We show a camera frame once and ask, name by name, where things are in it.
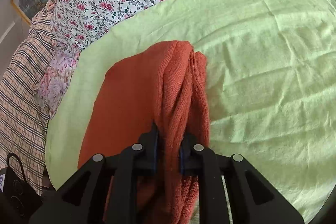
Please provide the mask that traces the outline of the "beige plaid blanket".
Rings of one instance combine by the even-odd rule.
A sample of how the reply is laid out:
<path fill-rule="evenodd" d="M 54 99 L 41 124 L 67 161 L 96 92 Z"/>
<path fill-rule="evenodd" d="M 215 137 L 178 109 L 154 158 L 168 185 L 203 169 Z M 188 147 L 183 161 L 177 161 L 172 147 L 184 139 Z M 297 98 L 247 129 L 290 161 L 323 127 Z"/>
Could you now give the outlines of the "beige plaid blanket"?
<path fill-rule="evenodd" d="M 15 51 L 1 80 L 1 167 L 6 166 L 7 155 L 15 153 L 21 162 L 12 163 L 12 168 L 38 194 L 42 193 L 50 116 L 34 95 L 55 54 L 51 17 L 48 8 L 33 17 L 27 39 Z"/>

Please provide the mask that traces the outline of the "orange knitted sweater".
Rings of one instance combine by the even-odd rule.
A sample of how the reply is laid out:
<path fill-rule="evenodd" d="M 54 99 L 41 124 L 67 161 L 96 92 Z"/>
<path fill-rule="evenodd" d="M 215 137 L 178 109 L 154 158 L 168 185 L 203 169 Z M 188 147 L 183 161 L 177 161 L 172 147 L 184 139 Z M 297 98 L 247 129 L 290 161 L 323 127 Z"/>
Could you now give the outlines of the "orange knitted sweater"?
<path fill-rule="evenodd" d="M 119 154 L 155 124 L 158 174 L 138 184 L 137 205 L 146 223 L 188 223 L 198 180 L 179 172 L 185 133 L 209 144 L 206 57 L 187 41 L 160 42 L 114 64 L 105 74 L 81 145 L 78 164 L 94 154 Z"/>

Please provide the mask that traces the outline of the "light green bed sheet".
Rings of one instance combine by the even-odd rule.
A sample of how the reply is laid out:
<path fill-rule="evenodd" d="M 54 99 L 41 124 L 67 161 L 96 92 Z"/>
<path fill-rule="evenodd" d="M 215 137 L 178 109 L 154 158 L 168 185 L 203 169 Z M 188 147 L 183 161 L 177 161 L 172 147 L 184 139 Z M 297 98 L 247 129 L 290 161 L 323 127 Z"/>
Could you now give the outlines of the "light green bed sheet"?
<path fill-rule="evenodd" d="M 335 0 L 165 0 L 80 54 L 49 121 L 55 188 L 76 171 L 105 73 L 167 40 L 207 58 L 210 146 L 242 154 L 310 222 L 335 186 Z"/>

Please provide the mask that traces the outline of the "pink peony floral pillow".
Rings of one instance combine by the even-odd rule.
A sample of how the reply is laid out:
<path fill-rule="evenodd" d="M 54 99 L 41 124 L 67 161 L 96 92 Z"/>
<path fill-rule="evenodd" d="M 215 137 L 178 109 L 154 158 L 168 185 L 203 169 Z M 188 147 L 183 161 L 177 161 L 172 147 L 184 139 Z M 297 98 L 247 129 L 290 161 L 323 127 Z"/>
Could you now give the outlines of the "pink peony floral pillow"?
<path fill-rule="evenodd" d="M 66 93 L 77 67 L 79 51 L 56 50 L 46 67 L 43 77 L 34 88 L 34 99 L 38 106 L 48 112 L 52 119 Z"/>

